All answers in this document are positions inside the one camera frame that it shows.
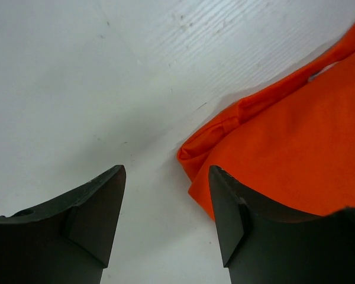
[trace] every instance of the white wall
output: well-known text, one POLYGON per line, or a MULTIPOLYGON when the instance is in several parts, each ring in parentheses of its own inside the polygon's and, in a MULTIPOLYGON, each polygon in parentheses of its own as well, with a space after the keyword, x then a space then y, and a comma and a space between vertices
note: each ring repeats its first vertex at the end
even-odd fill
POLYGON ((122 163, 102 283, 229 283, 175 151, 354 20, 355 0, 0 0, 0 215, 122 163))

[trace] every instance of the orange fabric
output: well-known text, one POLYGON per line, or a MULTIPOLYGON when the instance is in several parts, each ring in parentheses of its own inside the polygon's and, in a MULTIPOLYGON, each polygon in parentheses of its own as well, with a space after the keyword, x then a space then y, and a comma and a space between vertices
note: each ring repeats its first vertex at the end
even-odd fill
POLYGON ((312 63, 223 110, 177 156, 192 181, 189 194, 211 218, 213 164, 302 211, 355 206, 355 24, 312 63))

